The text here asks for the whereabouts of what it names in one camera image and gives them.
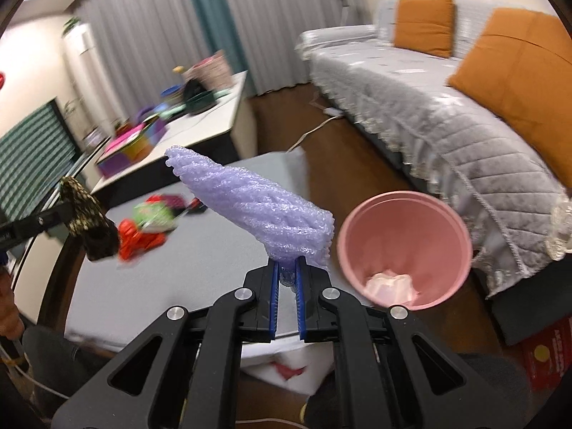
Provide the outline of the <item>person's right hand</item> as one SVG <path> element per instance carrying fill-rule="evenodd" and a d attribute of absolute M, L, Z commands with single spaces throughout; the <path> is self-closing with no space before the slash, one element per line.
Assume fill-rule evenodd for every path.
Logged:
<path fill-rule="evenodd" d="M 11 276 L 5 266 L 2 266 L 0 275 L 0 334 L 9 340 L 16 340 L 22 335 L 23 330 L 24 325 L 11 289 Z"/>

